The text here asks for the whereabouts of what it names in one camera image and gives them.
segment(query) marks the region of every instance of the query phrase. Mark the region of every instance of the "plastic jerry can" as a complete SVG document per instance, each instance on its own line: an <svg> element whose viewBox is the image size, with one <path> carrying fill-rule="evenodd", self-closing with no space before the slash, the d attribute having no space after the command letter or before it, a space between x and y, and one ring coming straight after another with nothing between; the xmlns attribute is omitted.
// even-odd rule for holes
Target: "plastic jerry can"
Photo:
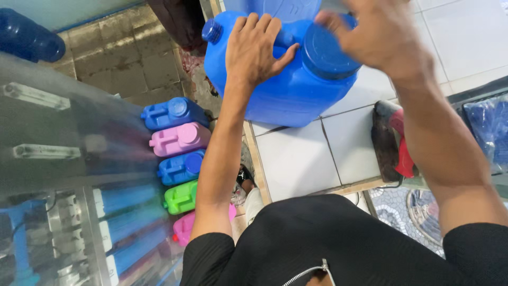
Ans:
<svg viewBox="0 0 508 286"><path fill-rule="evenodd" d="M233 204L229 204L229 221L236 216L236 208ZM173 241L177 241L180 246L187 246L191 238L190 232L196 219L196 212L191 212L177 220L173 225Z"/></svg>
<svg viewBox="0 0 508 286"><path fill-rule="evenodd" d="M170 214L181 214L196 207L198 180L181 184L166 191L163 206Z"/></svg>
<svg viewBox="0 0 508 286"><path fill-rule="evenodd" d="M208 41L205 72L223 97L226 85L226 47L231 30L244 12L225 11L203 27ZM342 14L351 28L356 20ZM278 75L258 85L250 98L245 118L282 126L303 127L342 99L357 78L361 64L341 51L336 38L312 20L284 23L274 43L273 55L282 56L300 43L295 59Z"/></svg>
<svg viewBox="0 0 508 286"><path fill-rule="evenodd" d="M297 20L313 20L321 5L321 0L224 0L226 10L252 12L261 15L268 13L282 23Z"/></svg>
<svg viewBox="0 0 508 286"><path fill-rule="evenodd" d="M205 150L199 149L187 154L166 159L159 164L157 176L166 186L178 185L198 178Z"/></svg>
<svg viewBox="0 0 508 286"><path fill-rule="evenodd" d="M149 105L143 109L141 119L145 120L145 126L150 130L163 130L190 122L197 122L206 128L210 126L205 111L185 97Z"/></svg>
<svg viewBox="0 0 508 286"><path fill-rule="evenodd" d="M149 145L159 157L172 157L208 146L212 133L197 122L157 131Z"/></svg>

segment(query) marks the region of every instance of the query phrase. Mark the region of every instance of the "dark cloth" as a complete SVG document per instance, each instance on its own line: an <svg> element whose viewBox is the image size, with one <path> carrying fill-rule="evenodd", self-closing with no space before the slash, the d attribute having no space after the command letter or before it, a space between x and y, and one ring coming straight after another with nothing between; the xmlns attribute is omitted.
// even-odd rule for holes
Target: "dark cloth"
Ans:
<svg viewBox="0 0 508 286"><path fill-rule="evenodd" d="M266 206L236 248L221 233L192 240L181 285L282 286L322 259L337 286L508 284L508 227L463 225L443 248L447 260L340 195L306 196Z"/></svg>

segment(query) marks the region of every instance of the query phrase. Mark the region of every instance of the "mosaic floor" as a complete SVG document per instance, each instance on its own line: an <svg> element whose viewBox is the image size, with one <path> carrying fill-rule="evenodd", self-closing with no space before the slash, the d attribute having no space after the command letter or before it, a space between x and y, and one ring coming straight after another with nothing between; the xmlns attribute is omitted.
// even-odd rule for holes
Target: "mosaic floor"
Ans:
<svg viewBox="0 0 508 286"><path fill-rule="evenodd" d="M444 257L437 224L437 205L430 191L376 188L370 189L369 195L382 222Z"/></svg>

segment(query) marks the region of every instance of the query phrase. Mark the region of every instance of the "jerry can cap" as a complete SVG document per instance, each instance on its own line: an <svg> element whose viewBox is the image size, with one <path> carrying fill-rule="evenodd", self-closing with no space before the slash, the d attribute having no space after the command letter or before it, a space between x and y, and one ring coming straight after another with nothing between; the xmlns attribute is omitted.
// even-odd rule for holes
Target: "jerry can cap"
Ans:
<svg viewBox="0 0 508 286"><path fill-rule="evenodd" d="M341 16L351 29L357 26L352 16ZM349 77L362 66L342 51L330 31L316 24L310 25L303 37L302 60L313 74L330 80Z"/></svg>
<svg viewBox="0 0 508 286"><path fill-rule="evenodd" d="M197 174L201 170L201 163L203 162L203 157L197 153L191 153L185 159L185 168L187 171Z"/></svg>
<svg viewBox="0 0 508 286"><path fill-rule="evenodd" d="M173 116L182 116L187 112L187 102L182 97L175 97L168 101L168 112Z"/></svg>
<svg viewBox="0 0 508 286"><path fill-rule="evenodd" d="M220 35L222 34L223 27L214 19L208 19L203 30L201 31L201 37L203 40L215 44L219 41Z"/></svg>

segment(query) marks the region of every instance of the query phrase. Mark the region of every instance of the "metal frame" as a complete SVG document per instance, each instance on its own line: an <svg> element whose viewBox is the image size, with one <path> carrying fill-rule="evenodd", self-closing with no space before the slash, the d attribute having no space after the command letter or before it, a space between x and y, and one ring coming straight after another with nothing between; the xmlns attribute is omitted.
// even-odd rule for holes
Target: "metal frame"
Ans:
<svg viewBox="0 0 508 286"><path fill-rule="evenodd" d="M81 230L85 241L88 267L92 276L90 280L95 285L111 286L92 190L92 186L83 186L76 190L76 200L81 208Z"/></svg>

